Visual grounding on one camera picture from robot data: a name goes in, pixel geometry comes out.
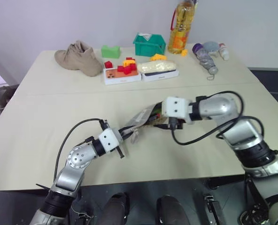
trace yellow oil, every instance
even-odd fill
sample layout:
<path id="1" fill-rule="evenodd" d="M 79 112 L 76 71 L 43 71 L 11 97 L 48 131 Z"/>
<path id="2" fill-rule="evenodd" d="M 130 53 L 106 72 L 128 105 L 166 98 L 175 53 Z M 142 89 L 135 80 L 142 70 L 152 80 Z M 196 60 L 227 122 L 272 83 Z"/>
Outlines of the yellow oil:
<path id="1" fill-rule="evenodd" d="M 194 3 L 186 0 L 178 4 L 176 8 L 176 25 L 170 33 L 168 51 L 173 54 L 180 54 L 186 46 L 191 23 L 194 17 Z"/>

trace white box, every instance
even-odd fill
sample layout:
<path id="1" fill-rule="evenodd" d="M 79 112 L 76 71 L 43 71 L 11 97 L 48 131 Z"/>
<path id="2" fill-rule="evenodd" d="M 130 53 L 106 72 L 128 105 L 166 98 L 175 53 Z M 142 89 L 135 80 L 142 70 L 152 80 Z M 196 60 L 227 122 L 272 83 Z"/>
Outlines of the white box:
<path id="1" fill-rule="evenodd" d="M 112 76 L 112 78 L 108 78 L 107 77 L 107 74 L 109 75 L 109 72 L 107 73 L 108 70 L 117 70 L 117 68 L 103 69 L 103 78 L 104 78 L 104 81 L 105 81 L 106 85 L 117 84 L 117 83 L 135 82 L 135 81 L 141 81 L 141 79 L 142 79 L 140 72 L 138 72 L 138 75 L 123 76 L 123 77 L 118 77 L 118 78 L 115 78 L 115 74 L 114 74 Z"/>
<path id="2" fill-rule="evenodd" d="M 145 74 L 142 74 L 142 79 L 145 82 L 158 81 L 158 80 L 162 80 L 162 79 L 176 77 L 176 76 L 178 76 L 178 74 L 179 74 L 178 70 L 161 73 L 161 74 L 150 75 L 150 76 L 145 76 Z"/>

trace green plastic basket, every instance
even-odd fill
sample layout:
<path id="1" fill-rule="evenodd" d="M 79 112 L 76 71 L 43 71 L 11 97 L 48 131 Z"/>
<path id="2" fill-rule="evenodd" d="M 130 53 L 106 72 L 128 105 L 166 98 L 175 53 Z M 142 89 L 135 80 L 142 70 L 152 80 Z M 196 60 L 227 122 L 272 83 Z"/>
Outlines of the green plastic basket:
<path id="1" fill-rule="evenodd" d="M 166 43 L 160 34 L 152 34 L 148 41 L 137 34 L 133 44 L 136 55 L 151 57 L 156 53 L 161 55 L 165 53 Z"/>

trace white wall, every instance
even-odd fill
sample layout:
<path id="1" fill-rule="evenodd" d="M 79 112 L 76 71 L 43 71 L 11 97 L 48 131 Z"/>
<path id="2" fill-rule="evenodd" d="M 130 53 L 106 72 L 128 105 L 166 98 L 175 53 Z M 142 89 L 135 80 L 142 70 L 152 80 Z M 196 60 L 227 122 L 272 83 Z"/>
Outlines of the white wall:
<path id="1" fill-rule="evenodd" d="M 178 2 L 1 0 L 0 74 L 20 83 L 42 50 L 65 49 L 77 39 L 96 48 L 132 46 L 142 31 L 168 41 Z M 207 40 L 224 41 L 249 67 L 278 68 L 278 0 L 200 0 L 189 42 Z"/>

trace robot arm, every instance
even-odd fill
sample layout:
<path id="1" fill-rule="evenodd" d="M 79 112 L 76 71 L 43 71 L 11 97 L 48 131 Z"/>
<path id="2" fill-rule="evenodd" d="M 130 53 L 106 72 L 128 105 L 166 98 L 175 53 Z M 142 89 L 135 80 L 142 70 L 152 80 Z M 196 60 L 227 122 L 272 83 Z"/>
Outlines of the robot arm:
<path id="1" fill-rule="evenodd" d="M 118 130 L 110 128 L 107 123 L 98 139 L 91 139 L 90 144 L 74 147 L 68 154 L 66 165 L 57 175 L 50 188 L 43 206 L 36 211 L 30 225 L 63 224 L 73 200 L 84 178 L 85 169 L 91 160 L 119 149 L 122 137 Z"/>
<path id="2" fill-rule="evenodd" d="M 162 113 L 171 118 L 184 119 L 186 123 L 212 119 L 217 125 L 238 117 L 234 99 L 227 94 L 204 97 L 197 102 L 168 97 L 162 103 Z M 249 187 L 254 187 L 269 208 L 270 224 L 278 225 L 278 156 L 272 151 L 248 119 L 238 120 L 223 133 L 223 139 L 233 149 L 242 167 L 250 177 Z"/>

